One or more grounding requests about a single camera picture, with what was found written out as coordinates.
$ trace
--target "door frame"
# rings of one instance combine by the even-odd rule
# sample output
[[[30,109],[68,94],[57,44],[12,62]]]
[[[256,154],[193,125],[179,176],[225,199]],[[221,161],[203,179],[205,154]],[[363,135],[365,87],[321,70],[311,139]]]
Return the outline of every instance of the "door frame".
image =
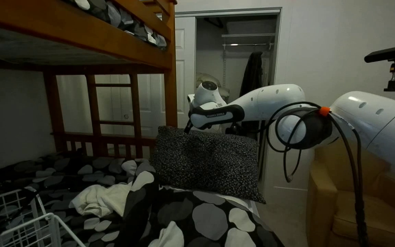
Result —
[[[267,81],[267,86],[273,86],[275,80],[275,61],[277,61],[277,47],[280,43],[280,25],[281,25],[281,7],[275,9],[243,9],[243,10],[216,10],[216,11],[184,11],[177,13],[175,18],[204,18],[204,17],[244,17],[244,16],[277,16],[277,24],[275,24],[275,39],[273,46],[273,53],[270,58],[270,79]],[[259,154],[258,154],[258,167],[260,171],[259,180],[263,182],[264,168],[263,164],[267,160],[266,157],[266,136],[263,134],[259,135]]]
[[[179,22],[179,20],[184,20],[185,21],[185,24],[186,24],[186,27],[188,25],[193,25],[195,28],[193,28],[193,31],[195,31],[195,33],[192,33],[192,36],[190,35],[185,35],[182,39],[182,42],[185,42],[185,46],[184,47],[181,47],[182,44],[178,44],[178,42],[175,43],[175,65],[178,65],[178,62],[179,61],[186,61],[186,64],[185,64],[185,68],[184,68],[184,70],[185,70],[185,73],[186,73],[186,69],[190,69],[192,70],[192,73],[186,73],[186,76],[185,75],[182,75],[182,77],[184,79],[189,79],[189,81],[188,80],[185,80],[184,83],[182,83],[182,86],[181,87],[184,87],[182,88],[182,92],[185,94],[184,95],[184,98],[182,99],[178,99],[178,105],[179,103],[182,103],[182,101],[185,101],[184,102],[184,105],[182,106],[179,106],[179,108],[177,108],[178,109],[178,127],[181,127],[181,128],[185,128],[185,125],[186,125],[186,121],[182,121],[184,120],[184,117],[186,117],[188,119],[188,101],[186,101],[186,95],[188,94],[193,94],[195,92],[195,81],[196,81],[196,18],[193,18],[193,17],[175,17],[175,35],[177,35],[177,31],[178,31],[178,27],[179,27],[179,24],[184,24],[184,22]],[[186,49],[189,49],[189,47],[193,47],[193,50],[195,50],[195,53],[186,53]]]

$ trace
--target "hanging clothes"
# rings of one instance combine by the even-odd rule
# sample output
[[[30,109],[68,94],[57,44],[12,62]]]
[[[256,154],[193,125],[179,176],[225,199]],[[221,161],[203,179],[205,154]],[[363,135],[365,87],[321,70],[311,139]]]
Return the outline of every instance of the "hanging clothes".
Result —
[[[252,53],[244,70],[240,97],[262,87],[262,53]]]
[[[240,97],[262,87],[262,73],[262,53],[252,53],[244,70]],[[249,121],[243,123],[241,127],[234,125],[226,129],[226,134],[248,136],[258,140],[258,134],[249,134],[258,131],[258,128],[259,121]]]

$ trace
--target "bedding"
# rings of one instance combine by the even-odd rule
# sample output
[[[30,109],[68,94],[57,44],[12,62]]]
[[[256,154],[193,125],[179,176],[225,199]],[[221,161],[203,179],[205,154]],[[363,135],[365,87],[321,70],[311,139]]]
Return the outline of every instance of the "bedding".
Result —
[[[156,35],[151,28],[145,27],[138,20],[134,20],[129,13],[119,9],[109,0],[64,0],[79,10],[118,28],[123,32],[136,36],[144,43],[166,49],[166,39]]]
[[[163,186],[148,161],[68,154],[0,172],[5,175],[0,191],[26,184],[37,189],[45,210],[57,215],[88,246],[282,246],[243,201]],[[116,184],[125,186],[123,197],[127,194],[122,217],[115,210],[81,216],[70,206],[92,186]],[[61,239],[63,246],[74,245],[67,235]]]

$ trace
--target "ladder rung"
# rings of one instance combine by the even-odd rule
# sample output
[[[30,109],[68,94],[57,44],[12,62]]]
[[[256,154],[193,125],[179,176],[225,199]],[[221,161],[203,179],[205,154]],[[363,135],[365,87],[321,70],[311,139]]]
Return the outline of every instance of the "ladder rung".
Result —
[[[104,87],[104,88],[130,88],[130,84],[96,84],[94,87]]]
[[[100,125],[134,125],[134,123],[126,121],[99,121]]]

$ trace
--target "wooden furniture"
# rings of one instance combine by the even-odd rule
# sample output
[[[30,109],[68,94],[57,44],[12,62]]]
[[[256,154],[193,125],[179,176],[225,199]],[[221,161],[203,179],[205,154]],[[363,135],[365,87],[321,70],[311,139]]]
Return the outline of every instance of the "wooden furniture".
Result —
[[[395,176],[388,165],[362,153],[363,202],[370,246],[395,246]],[[307,195],[311,247],[358,246],[351,171],[343,142],[315,150]]]
[[[153,140],[141,136],[137,75],[163,75],[166,125],[177,127],[174,2],[114,0],[162,35],[167,49],[142,43],[131,35],[83,13],[63,0],[0,0],[0,69],[35,70],[44,73],[52,135],[56,151],[92,146],[93,156],[142,156],[142,147]],[[64,131],[56,76],[82,75],[86,79],[92,135]],[[127,75],[130,84],[96,84],[96,75]],[[127,87],[131,91],[133,121],[99,119],[96,88]],[[101,134],[100,125],[130,125],[133,138]]]

